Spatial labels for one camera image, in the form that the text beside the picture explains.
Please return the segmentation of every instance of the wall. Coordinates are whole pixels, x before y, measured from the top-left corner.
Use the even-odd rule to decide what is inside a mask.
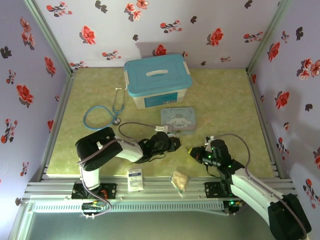
[[[180,53],[193,68],[247,67],[280,2],[35,1],[73,67]]]
[[[0,7],[0,239],[41,165],[67,74],[21,0]]]
[[[320,25],[317,0],[293,1],[253,67],[255,91],[273,129],[285,173],[320,229]]]

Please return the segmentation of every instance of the medicine box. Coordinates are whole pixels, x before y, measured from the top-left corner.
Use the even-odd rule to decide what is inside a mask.
[[[138,109],[181,102],[192,78],[181,54],[127,61],[124,80]]]

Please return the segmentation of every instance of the gray cable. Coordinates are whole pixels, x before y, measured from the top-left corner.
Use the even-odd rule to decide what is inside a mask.
[[[135,143],[129,142],[127,140],[123,140],[123,139],[114,139],[111,140],[110,142],[108,142],[106,145],[104,145],[101,149],[99,149],[98,151],[94,152],[93,154],[91,154],[90,156],[87,156],[85,159],[78,161],[77,164],[84,164],[85,162],[89,161],[90,159],[92,159],[93,157],[97,156],[99,153],[101,153],[102,151],[104,151],[107,147],[109,147],[111,144],[115,143],[115,142],[125,142],[127,144],[130,144],[132,146],[135,146]]]
[[[83,173],[82,173],[82,171],[83,171],[83,168],[82,168],[82,166],[81,166],[81,170],[80,170],[80,173],[81,173],[81,182],[82,182],[82,185],[83,185],[84,189],[85,189],[88,193],[90,193],[92,196],[96,197],[97,199],[100,199],[101,201],[105,202],[106,204],[108,204],[108,205],[110,206],[110,208],[109,208],[108,210],[103,211],[103,212],[99,212],[99,213],[96,213],[96,214],[93,214],[93,215],[89,215],[89,214],[86,215],[84,212],[82,212],[82,214],[83,214],[86,218],[92,218],[92,219],[93,219],[93,218],[95,218],[95,217],[98,217],[98,216],[101,216],[101,215],[103,215],[103,214],[106,214],[106,213],[110,212],[110,211],[112,210],[112,205],[111,205],[111,203],[110,203],[107,199],[104,199],[104,198],[98,196],[97,194],[95,194],[94,192],[92,192],[92,191],[89,190],[89,188],[86,186],[85,180],[84,180],[84,178],[83,178]]]
[[[136,122],[136,121],[128,121],[128,122],[124,122],[124,123],[120,124],[119,127],[118,127],[119,133],[120,133],[122,136],[126,137],[127,139],[133,140],[135,143],[137,143],[138,141],[136,141],[133,137],[130,137],[130,136],[128,136],[128,135],[125,135],[125,134],[121,131],[121,129],[120,129],[123,125],[127,125],[127,124],[137,124],[137,125],[142,125],[142,126],[146,126],[146,127],[153,128],[153,129],[156,128],[156,126],[149,125],[149,124],[145,124],[145,123],[141,123],[141,122]]]
[[[234,134],[234,133],[225,133],[225,134],[221,134],[221,135],[218,135],[218,136],[214,136],[215,138],[220,138],[220,137],[223,137],[223,136],[234,136],[234,137],[237,137],[238,139],[240,139],[245,147],[246,147],[246,150],[248,152],[248,161],[246,162],[245,164],[245,173],[249,176],[249,178],[251,177],[251,174],[249,173],[248,171],[248,165],[250,164],[250,161],[251,161],[251,153],[250,153],[250,150],[249,150],[249,147],[247,145],[247,143],[245,142],[245,140],[243,140],[242,137]],[[294,213],[294,211],[287,205],[287,203],[285,201],[283,201],[280,197],[278,197],[277,195],[273,194],[272,191],[270,191],[268,188],[266,188],[265,186],[263,186],[260,182],[256,181],[254,178],[251,178],[256,184],[258,184],[260,187],[262,187],[264,190],[266,190],[269,194],[273,195],[277,200],[279,200],[280,203],[282,203],[284,205],[284,207],[292,214],[292,216],[294,217],[294,219],[297,221],[297,223],[299,224],[300,228],[302,229],[303,231],[303,240],[305,240],[307,238],[307,231],[303,225],[303,223],[300,221],[300,219],[297,217],[297,215]]]
[[[196,210],[196,211],[201,212],[201,213],[206,213],[206,214],[220,215],[220,216],[224,216],[224,217],[230,216],[229,214],[226,214],[224,212],[219,212],[219,211],[211,211],[211,210]]]

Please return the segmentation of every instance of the cable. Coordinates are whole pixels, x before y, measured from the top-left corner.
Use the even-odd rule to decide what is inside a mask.
[[[107,147],[109,147],[111,144],[115,143],[115,142],[125,142],[127,144],[130,144],[132,146],[136,146],[136,143],[132,143],[130,141],[127,140],[123,140],[123,139],[114,139],[111,140],[110,142],[108,142],[106,145],[104,145],[101,149],[99,149],[98,151],[92,153],[90,156],[87,156],[85,159],[78,161],[77,164],[84,164],[85,162],[89,161],[90,159],[94,158],[95,156],[97,156],[99,153],[101,153],[102,151],[104,151]]]
[[[82,166],[80,167],[80,173],[81,173],[80,180],[82,181],[82,185],[83,185],[84,189],[85,189],[89,194],[91,194],[92,196],[94,196],[95,198],[100,199],[101,201],[105,202],[106,204],[108,204],[108,205],[110,206],[109,209],[107,209],[106,211],[103,211],[103,212],[99,212],[99,213],[92,214],[92,215],[89,215],[89,214],[86,215],[84,212],[82,212],[82,214],[83,214],[86,218],[92,218],[92,219],[94,219],[95,217],[98,217],[98,216],[101,216],[101,215],[103,215],[103,214],[106,214],[106,213],[110,212],[110,211],[112,210],[112,205],[111,205],[111,203],[110,203],[107,199],[104,199],[104,198],[98,196],[97,194],[95,194],[94,192],[90,191],[89,188],[86,186],[85,180],[84,180],[84,178],[83,178],[83,168],[82,168]]]
[[[211,177],[220,178],[220,176],[216,176],[216,175],[210,174],[208,168],[209,168],[209,166],[208,166],[208,165],[205,165],[206,172],[207,172]]]
[[[243,140],[242,137],[234,134],[234,133],[225,133],[225,134],[221,134],[221,135],[218,135],[218,136],[215,136],[216,138],[220,138],[220,137],[223,137],[223,136],[234,136],[234,137],[237,137],[238,139],[240,139],[245,147],[246,147],[246,150],[248,152],[248,161],[246,162],[245,166],[244,166],[244,170],[245,170],[245,173],[249,176],[249,178],[251,178],[251,174],[249,173],[248,171],[248,165],[250,164],[250,161],[251,161],[251,153],[250,153],[250,150],[249,150],[249,147],[247,145],[247,143],[245,142],[245,140]],[[282,203],[284,205],[284,207],[289,211],[289,213],[294,217],[294,219],[297,221],[297,223],[299,224],[300,228],[302,229],[303,231],[303,240],[305,240],[307,238],[307,231],[303,225],[303,223],[300,221],[300,219],[297,217],[297,215],[295,214],[295,212],[287,205],[287,203],[285,201],[283,201],[280,197],[278,197],[276,194],[273,194],[272,191],[270,191],[268,188],[266,188],[265,186],[263,186],[260,182],[256,181],[254,178],[251,178],[256,184],[258,184],[260,187],[262,187],[264,190],[266,190],[269,194],[271,194],[273,197],[275,197],[280,203]]]
[[[164,157],[155,157],[155,158],[152,158],[148,161],[148,163],[152,162],[153,160],[155,159],[164,159],[166,157],[166,154],[165,153],[162,153],[161,155],[164,155]]]
[[[120,124],[119,127],[118,127],[119,133],[122,136],[126,137],[127,139],[133,140],[135,143],[137,143],[138,141],[136,141],[133,137],[125,135],[120,129],[123,125],[127,125],[127,124],[137,124],[137,125],[142,125],[142,126],[146,126],[146,127],[149,127],[149,128],[156,129],[156,126],[145,124],[145,123],[141,123],[141,122],[136,122],[136,121],[128,121],[128,122],[124,122],[124,123]]]

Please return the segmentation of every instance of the stethoscope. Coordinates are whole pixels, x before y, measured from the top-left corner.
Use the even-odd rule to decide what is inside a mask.
[[[115,104],[116,104],[116,100],[117,100],[117,95],[118,95],[118,91],[119,90],[123,90],[123,101],[122,101],[122,106],[121,106],[121,109],[120,110],[116,110],[115,108]],[[123,88],[118,88],[116,87],[115,88],[115,96],[114,96],[114,100],[113,100],[113,104],[112,104],[112,112],[105,106],[102,106],[102,105],[97,105],[97,106],[93,106],[91,107],[88,111],[86,111],[86,113],[84,114],[83,116],[83,124],[90,130],[101,130],[101,129],[104,129],[106,127],[109,127],[111,124],[112,125],[119,125],[120,124],[120,119],[118,118],[118,115],[120,113],[122,113],[122,111],[124,110],[125,108],[125,96],[126,96],[126,91],[123,89]],[[89,126],[87,123],[86,123],[86,119],[87,119],[87,115],[93,110],[93,109],[97,109],[97,108],[102,108],[102,109],[105,109],[108,111],[108,113],[112,116],[112,120],[109,124],[105,125],[104,127],[91,127]]]

